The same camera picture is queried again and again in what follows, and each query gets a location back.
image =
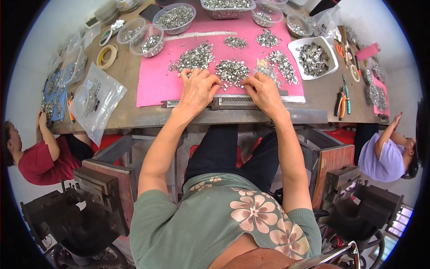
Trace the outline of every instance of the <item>green floral shirt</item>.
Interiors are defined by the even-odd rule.
[[[306,208],[285,213],[247,179],[228,173],[196,176],[177,207],[150,190],[135,202],[130,244],[137,268],[207,268],[243,233],[260,247],[293,259],[321,253],[321,234]]]

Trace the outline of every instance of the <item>eyeglasses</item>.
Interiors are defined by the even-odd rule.
[[[336,256],[339,256],[340,254],[353,254],[354,255],[354,263],[355,268],[360,269],[360,255],[358,252],[357,243],[355,241],[351,241],[348,243],[347,246],[341,249],[334,249],[332,251],[329,251],[327,253],[313,256],[301,261],[298,261],[290,266],[288,266],[288,269],[311,269],[315,268],[320,264],[326,263],[330,261],[331,259],[335,258]]]

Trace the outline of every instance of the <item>smartphone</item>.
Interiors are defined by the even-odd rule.
[[[142,10],[142,12],[140,12],[139,15],[149,21],[152,21],[154,19],[154,16],[162,9],[163,8],[160,6],[150,4],[149,6],[146,7],[146,9]]]

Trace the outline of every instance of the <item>pliers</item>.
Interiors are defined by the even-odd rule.
[[[344,115],[345,115],[346,100],[347,100],[347,97],[344,93],[344,87],[342,87],[341,92],[338,93],[338,99],[336,100],[336,107],[335,107],[335,116],[337,117],[340,112],[340,116],[339,116],[340,121],[344,118]]]

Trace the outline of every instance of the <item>red shirt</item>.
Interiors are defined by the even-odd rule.
[[[70,153],[65,137],[58,137],[57,144],[60,156],[54,162],[45,141],[24,151],[18,169],[28,182],[44,186],[59,183],[60,179],[73,179],[73,169],[81,167],[82,163]]]

